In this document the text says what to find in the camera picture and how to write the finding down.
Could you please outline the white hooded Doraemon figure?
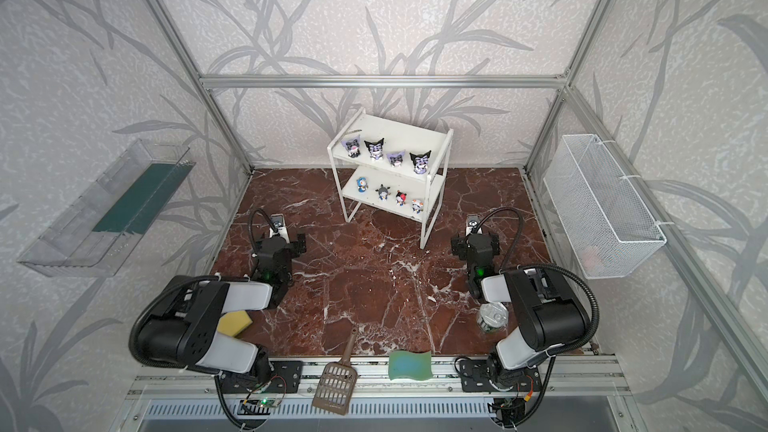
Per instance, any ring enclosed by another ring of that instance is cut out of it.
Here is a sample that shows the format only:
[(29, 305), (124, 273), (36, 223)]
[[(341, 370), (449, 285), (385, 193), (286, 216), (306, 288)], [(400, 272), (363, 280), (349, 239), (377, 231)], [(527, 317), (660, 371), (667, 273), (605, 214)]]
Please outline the white hooded Doraemon figure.
[(411, 202), (412, 212), (415, 214), (421, 214), (424, 211), (424, 201), (419, 198), (415, 198)]

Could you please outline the red hat Doraemon figure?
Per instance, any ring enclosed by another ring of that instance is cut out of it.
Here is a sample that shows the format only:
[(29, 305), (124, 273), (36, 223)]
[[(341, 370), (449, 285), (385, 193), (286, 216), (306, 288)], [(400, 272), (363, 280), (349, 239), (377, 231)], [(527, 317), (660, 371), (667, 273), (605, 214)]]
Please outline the red hat Doraemon figure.
[(399, 206), (404, 206), (406, 204), (406, 202), (407, 202), (407, 194), (405, 192), (398, 191), (396, 193), (395, 198), (396, 198), (396, 203)]

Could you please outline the purple bat Kuromi figure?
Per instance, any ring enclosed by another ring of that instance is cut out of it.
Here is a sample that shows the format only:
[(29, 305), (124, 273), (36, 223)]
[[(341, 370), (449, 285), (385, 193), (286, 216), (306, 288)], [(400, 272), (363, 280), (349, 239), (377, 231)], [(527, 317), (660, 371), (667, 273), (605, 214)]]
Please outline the purple bat Kuromi figure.
[(410, 153), (410, 159), (413, 165), (413, 171), (417, 175), (426, 174), (429, 170), (429, 159), (431, 152), (426, 151), (423, 153)]

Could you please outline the small grey bunny figure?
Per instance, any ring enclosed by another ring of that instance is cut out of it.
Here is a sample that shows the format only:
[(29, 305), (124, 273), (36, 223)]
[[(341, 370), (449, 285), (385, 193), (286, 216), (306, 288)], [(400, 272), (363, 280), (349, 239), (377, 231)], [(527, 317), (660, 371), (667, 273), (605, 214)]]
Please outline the small grey bunny figure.
[(382, 201), (386, 201), (390, 195), (390, 188), (384, 185), (381, 185), (377, 190), (378, 198)]

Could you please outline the purple striped Kuromi figure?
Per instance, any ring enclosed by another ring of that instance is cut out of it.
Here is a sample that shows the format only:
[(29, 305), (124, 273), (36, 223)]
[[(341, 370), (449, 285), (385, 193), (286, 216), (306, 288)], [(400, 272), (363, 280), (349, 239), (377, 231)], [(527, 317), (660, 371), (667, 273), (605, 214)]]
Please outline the purple striped Kuromi figure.
[(387, 153), (388, 163), (391, 167), (401, 167), (404, 163), (405, 155), (405, 151)]

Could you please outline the purple dress Kuromi figure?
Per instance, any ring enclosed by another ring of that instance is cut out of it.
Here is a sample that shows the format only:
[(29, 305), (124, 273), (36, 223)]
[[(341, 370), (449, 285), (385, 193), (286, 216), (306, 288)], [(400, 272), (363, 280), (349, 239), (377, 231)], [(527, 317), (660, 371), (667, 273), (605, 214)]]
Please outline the purple dress Kuromi figure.
[(360, 136), (353, 136), (344, 138), (341, 140), (342, 147), (344, 148), (349, 158), (358, 158), (361, 154)]

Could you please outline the black Kuromi figure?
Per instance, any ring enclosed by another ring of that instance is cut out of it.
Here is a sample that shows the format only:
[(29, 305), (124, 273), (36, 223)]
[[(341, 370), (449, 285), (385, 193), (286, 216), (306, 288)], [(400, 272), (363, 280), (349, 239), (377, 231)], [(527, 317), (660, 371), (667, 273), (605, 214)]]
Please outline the black Kuromi figure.
[(369, 153), (369, 157), (372, 161), (378, 161), (381, 160), (384, 157), (384, 146), (385, 139), (381, 138), (377, 141), (364, 141), (364, 144), (366, 146), (366, 149)]

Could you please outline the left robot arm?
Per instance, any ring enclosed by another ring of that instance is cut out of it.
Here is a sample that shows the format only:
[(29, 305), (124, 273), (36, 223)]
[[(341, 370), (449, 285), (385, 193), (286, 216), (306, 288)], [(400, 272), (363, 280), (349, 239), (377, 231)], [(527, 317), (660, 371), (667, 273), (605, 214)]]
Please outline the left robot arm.
[(269, 383), (274, 372), (264, 347), (220, 332), (219, 322), (228, 313), (278, 308), (293, 284), (293, 260), (306, 252), (306, 242), (304, 233), (292, 241), (279, 234), (257, 240), (249, 277), (173, 277), (132, 326), (131, 355), (150, 367)]

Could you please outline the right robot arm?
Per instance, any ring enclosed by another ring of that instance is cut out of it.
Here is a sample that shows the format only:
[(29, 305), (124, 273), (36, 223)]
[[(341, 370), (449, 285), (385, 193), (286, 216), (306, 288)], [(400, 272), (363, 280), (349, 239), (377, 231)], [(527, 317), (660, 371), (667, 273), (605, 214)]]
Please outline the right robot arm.
[(597, 299), (574, 273), (553, 264), (496, 270), (493, 259), (500, 245), (491, 233), (458, 234), (451, 239), (451, 252), (466, 263), (470, 294), (483, 310), (481, 328), (495, 331), (515, 319), (486, 359), (455, 360), (464, 392), (535, 392), (540, 364), (582, 348), (594, 336)]

